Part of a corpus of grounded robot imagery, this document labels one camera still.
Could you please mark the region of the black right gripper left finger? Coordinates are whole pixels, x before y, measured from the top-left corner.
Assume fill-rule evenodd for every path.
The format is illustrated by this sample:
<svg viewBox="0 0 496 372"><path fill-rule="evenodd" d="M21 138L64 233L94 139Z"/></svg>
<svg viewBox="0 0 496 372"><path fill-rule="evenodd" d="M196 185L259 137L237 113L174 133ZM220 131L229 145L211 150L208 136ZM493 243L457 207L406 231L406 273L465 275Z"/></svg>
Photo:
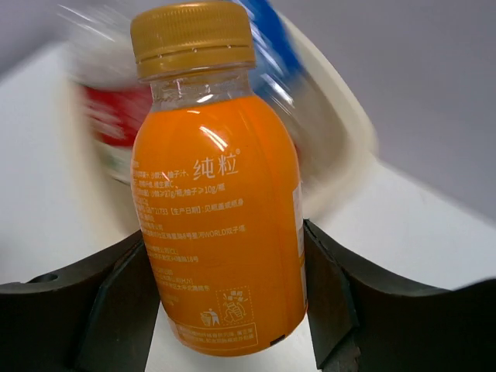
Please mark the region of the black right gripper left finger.
<svg viewBox="0 0 496 372"><path fill-rule="evenodd" d="M3 371L143 371L159 294L141 232L1 286Z"/></svg>

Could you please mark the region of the large red label bottle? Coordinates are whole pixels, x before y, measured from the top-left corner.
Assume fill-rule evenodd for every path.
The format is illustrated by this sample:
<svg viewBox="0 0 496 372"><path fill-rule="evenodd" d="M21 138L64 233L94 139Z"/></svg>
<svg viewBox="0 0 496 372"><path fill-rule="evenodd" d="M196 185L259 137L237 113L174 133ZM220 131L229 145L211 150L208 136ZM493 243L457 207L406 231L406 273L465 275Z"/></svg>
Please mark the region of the large red label bottle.
<svg viewBox="0 0 496 372"><path fill-rule="evenodd" d="M135 10L130 1L59 5L67 22L67 72L79 91L106 172L130 182L136 135L150 110L150 89L138 82L129 35Z"/></svg>

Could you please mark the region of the orange juice bottle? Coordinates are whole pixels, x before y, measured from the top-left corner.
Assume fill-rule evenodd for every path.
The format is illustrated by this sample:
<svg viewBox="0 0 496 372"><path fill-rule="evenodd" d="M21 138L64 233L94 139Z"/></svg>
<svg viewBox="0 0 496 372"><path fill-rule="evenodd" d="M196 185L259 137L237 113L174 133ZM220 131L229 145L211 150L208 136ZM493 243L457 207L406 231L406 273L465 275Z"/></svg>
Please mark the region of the orange juice bottle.
<svg viewBox="0 0 496 372"><path fill-rule="evenodd" d="M199 353L265 350L305 316L298 157L250 86L246 10L165 5L130 26L152 106L133 146L131 187L160 299Z"/></svg>

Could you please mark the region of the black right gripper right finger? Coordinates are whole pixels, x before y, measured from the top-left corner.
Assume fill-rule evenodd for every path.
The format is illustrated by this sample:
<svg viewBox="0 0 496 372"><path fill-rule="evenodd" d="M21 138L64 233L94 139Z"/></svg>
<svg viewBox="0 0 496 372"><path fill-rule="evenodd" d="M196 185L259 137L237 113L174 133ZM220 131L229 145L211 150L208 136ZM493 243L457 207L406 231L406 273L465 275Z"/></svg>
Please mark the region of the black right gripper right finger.
<svg viewBox="0 0 496 372"><path fill-rule="evenodd" d="M456 290L394 274L305 220L308 323L320 371L493 371L495 282Z"/></svg>

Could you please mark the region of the blue label bottle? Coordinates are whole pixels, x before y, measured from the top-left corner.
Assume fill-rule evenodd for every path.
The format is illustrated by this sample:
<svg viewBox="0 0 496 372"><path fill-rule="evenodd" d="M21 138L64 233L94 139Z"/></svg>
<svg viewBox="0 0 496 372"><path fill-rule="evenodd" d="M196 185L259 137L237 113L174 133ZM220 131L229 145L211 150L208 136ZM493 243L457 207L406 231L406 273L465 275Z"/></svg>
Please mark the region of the blue label bottle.
<svg viewBox="0 0 496 372"><path fill-rule="evenodd" d="M331 116L326 98L308 75L288 32L268 1L238 1L249 17L256 55L250 83L280 116L302 157L329 149Z"/></svg>

